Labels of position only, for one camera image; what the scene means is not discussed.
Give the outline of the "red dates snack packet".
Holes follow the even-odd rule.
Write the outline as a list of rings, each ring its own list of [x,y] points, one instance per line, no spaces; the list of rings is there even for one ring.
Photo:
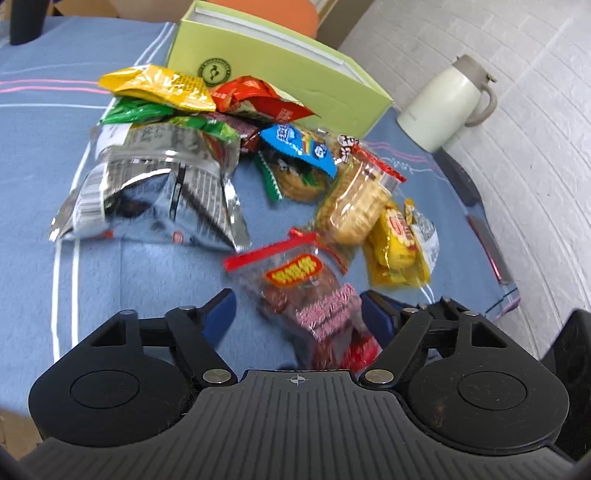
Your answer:
[[[293,342],[305,370],[360,372],[381,347],[362,315],[362,299],[325,260],[318,235],[297,235],[224,260],[223,268]]]

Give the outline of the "yellow chip packet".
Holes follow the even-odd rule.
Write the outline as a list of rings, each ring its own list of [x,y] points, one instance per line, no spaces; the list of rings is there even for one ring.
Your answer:
[[[405,201],[390,201],[363,243],[370,285],[386,288],[421,288],[432,274],[405,218]]]

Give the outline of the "small silver yellow packet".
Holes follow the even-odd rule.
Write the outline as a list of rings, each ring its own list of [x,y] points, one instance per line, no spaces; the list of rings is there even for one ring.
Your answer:
[[[405,218],[421,251],[423,263],[432,274],[440,253],[436,225],[417,208],[411,198],[405,200]]]

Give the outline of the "blue striped tablecloth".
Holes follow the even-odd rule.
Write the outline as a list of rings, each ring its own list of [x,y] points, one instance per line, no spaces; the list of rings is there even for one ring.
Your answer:
[[[134,64],[163,63],[174,37],[171,23],[106,18],[49,18],[37,40],[8,43],[1,22],[1,409],[28,416],[35,380],[78,340],[111,315],[135,309],[159,317],[180,305],[200,306],[230,285],[223,253],[171,243],[48,240],[52,217],[72,185],[93,164],[86,153],[90,129],[110,94],[97,88],[102,74]],[[367,137],[370,148],[407,178],[397,202],[412,198],[437,228],[440,254],[431,283],[394,290],[410,304],[449,296],[491,320],[518,303],[514,283],[493,273],[465,206],[427,153],[399,128],[394,109]],[[286,238],[307,223],[315,207],[290,201],[270,208],[256,166],[241,162],[233,177],[252,246]],[[218,352],[238,376],[246,369],[296,364],[294,350],[253,308],[242,288],[238,314]]]

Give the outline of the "clear cracker packet red ends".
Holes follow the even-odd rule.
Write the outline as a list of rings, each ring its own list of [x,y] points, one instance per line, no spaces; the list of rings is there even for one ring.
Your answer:
[[[315,215],[325,241],[356,247],[365,241],[406,178],[353,137],[339,136],[338,175]]]

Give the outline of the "large silver snack bag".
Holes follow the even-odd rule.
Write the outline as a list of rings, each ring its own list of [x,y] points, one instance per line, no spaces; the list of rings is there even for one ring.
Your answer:
[[[118,238],[245,251],[232,175],[240,140],[166,121],[98,125],[92,162],[53,218],[51,241]]]

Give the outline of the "green biscuit packet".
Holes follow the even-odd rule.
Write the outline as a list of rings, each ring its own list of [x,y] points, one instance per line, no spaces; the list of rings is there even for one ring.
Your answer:
[[[279,153],[257,153],[253,162],[262,175],[263,188],[272,204],[284,199],[317,203],[331,183],[331,177],[321,169]]]

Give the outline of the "blue cookie packet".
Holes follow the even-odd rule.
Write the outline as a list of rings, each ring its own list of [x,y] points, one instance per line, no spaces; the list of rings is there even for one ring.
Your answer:
[[[259,133],[267,145],[291,158],[304,161],[335,178],[337,167],[325,141],[317,134],[294,124],[273,124]]]

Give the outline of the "green pea snack packet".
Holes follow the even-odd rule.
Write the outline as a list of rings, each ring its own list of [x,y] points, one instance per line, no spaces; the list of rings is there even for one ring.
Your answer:
[[[259,150],[260,124],[254,120],[242,119],[238,116],[218,112],[201,112],[192,115],[177,115],[171,117],[169,122],[228,138],[231,135],[238,137],[242,153],[254,153]]]

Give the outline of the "cream thermos jug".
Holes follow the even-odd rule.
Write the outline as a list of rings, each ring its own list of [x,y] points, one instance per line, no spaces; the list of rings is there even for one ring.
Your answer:
[[[496,110],[497,79],[470,55],[462,55],[435,76],[398,115],[404,133],[435,153],[462,127],[484,123]]]

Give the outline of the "green snack bag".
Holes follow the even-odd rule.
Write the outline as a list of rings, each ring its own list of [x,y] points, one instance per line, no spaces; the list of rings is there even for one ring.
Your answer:
[[[99,124],[147,124],[165,120],[175,113],[175,109],[167,105],[138,98],[119,97]]]

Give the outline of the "red snack bag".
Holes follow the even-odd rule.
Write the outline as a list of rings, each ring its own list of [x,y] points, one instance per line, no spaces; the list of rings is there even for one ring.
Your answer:
[[[218,112],[272,123],[291,123],[315,112],[287,92],[245,75],[211,89]]]

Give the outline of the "yellow snack bag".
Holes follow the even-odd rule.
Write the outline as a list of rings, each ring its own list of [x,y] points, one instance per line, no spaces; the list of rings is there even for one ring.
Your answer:
[[[214,112],[216,104],[200,77],[146,64],[104,74],[98,85],[115,96],[166,105],[185,112]]]

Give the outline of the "green cardboard box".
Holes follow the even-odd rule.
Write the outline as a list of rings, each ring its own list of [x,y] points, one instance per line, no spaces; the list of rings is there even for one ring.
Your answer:
[[[246,13],[195,1],[182,17],[166,66],[211,86],[252,75],[315,112],[308,128],[365,137],[393,99],[352,58]]]

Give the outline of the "orange chair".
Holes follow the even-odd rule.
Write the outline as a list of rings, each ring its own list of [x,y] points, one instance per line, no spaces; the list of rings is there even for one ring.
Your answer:
[[[213,4],[253,15],[312,39],[318,34],[318,12],[308,0],[213,0]]]

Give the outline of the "black cup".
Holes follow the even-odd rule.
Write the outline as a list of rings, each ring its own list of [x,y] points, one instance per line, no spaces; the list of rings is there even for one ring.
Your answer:
[[[12,0],[10,13],[10,44],[23,45],[42,33],[49,0]]]

